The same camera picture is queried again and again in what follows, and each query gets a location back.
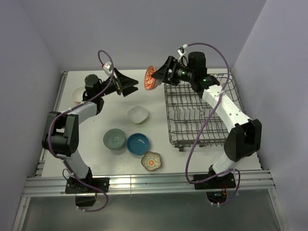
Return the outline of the orange floral patterned bowl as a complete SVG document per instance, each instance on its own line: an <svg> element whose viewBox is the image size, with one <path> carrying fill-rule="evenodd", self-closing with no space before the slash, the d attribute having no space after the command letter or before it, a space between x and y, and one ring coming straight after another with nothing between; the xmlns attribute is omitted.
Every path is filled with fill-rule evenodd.
<svg viewBox="0 0 308 231"><path fill-rule="evenodd" d="M152 77L152 74L156 72L156 68L154 66L149 66L145 72L144 76L144 88L149 90L154 90L158 86L162 84L160 79L155 79Z"/></svg>

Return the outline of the white bowl orange outside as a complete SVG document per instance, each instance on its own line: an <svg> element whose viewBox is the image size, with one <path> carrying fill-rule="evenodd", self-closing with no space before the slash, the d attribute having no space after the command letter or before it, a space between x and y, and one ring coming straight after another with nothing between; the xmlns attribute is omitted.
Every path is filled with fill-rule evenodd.
<svg viewBox="0 0 308 231"><path fill-rule="evenodd" d="M85 87L77 87L73 90L71 96L74 102L81 103L83 101L83 93L85 91Z"/></svg>

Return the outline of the pale green ceramic bowl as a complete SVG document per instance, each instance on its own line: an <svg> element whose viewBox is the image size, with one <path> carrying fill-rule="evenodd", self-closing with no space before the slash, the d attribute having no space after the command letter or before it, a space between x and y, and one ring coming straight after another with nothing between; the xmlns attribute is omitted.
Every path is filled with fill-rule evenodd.
<svg viewBox="0 0 308 231"><path fill-rule="evenodd" d="M124 132L117 128L108 130L103 137L104 145L111 150L121 148L125 144L125 141L126 136Z"/></svg>

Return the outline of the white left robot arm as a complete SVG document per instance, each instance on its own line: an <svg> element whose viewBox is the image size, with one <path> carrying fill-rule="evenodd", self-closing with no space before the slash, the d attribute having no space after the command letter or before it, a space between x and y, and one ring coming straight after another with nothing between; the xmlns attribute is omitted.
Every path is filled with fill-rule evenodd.
<svg viewBox="0 0 308 231"><path fill-rule="evenodd" d="M71 177L77 179L76 186L82 192L92 190L94 180L90 176L90 167L78 152L79 125L102 111L104 96L115 92L126 97L138 90L139 82L117 69L108 75L105 81L95 74L86 76L82 102L64 112L49 112L43 133L43 149L63 162Z"/></svg>

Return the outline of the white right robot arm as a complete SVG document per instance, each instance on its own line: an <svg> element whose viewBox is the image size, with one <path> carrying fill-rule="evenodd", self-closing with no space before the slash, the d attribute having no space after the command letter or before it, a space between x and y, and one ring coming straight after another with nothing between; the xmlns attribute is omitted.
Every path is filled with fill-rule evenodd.
<svg viewBox="0 0 308 231"><path fill-rule="evenodd" d="M225 175L235 170L237 162L260 149L261 122L258 119L252 120L243 113L225 93L225 86L207 72L204 53L189 53L186 65L181 60L169 56L151 77L173 86L180 82L189 83L199 98L212 107L209 116L217 114L226 126L228 136L224 143L224 153L209 168L207 179L212 187L220 187L225 181Z"/></svg>

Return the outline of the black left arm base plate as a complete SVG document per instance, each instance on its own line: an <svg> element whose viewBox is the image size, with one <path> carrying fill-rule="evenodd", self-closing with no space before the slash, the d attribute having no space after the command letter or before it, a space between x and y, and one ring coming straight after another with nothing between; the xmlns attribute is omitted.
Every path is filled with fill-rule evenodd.
<svg viewBox="0 0 308 231"><path fill-rule="evenodd" d="M109 178L91 178L81 183L77 179L70 177L66 183L64 192L66 194L95 193L100 191L107 193L109 182Z"/></svg>

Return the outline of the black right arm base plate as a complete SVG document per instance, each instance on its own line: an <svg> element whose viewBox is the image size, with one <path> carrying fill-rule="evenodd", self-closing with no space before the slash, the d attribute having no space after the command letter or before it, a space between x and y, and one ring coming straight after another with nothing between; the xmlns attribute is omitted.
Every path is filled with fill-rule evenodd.
<svg viewBox="0 0 308 231"><path fill-rule="evenodd" d="M236 188L236 182L234 175L228 173L222 177L215 177L204 183L198 183L194 185L196 190L211 190L211 189L223 189L223 188Z"/></svg>

